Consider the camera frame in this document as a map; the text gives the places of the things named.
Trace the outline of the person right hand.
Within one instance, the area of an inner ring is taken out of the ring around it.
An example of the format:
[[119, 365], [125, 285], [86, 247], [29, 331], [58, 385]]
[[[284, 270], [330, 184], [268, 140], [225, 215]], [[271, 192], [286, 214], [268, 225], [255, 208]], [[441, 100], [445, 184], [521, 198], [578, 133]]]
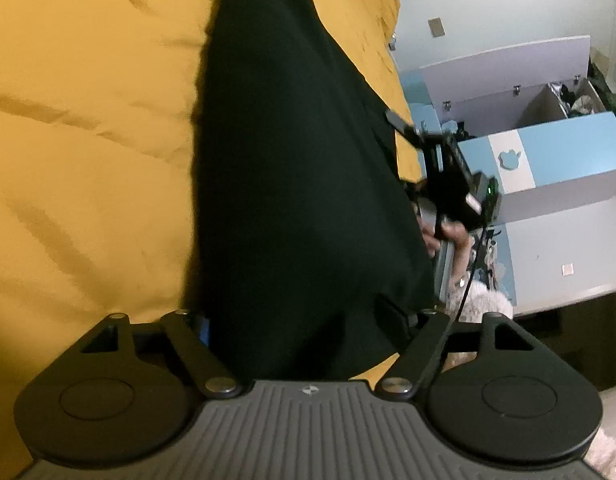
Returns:
[[[413, 210], [416, 220], [419, 222], [427, 254], [430, 258], [434, 258], [437, 252], [439, 252], [441, 240], [436, 237], [434, 226], [422, 218], [419, 207], [414, 206]], [[443, 236], [454, 245], [451, 282], [457, 284], [465, 273], [468, 272], [468, 263], [471, 260], [474, 240], [460, 222], [442, 222], [441, 230]]]

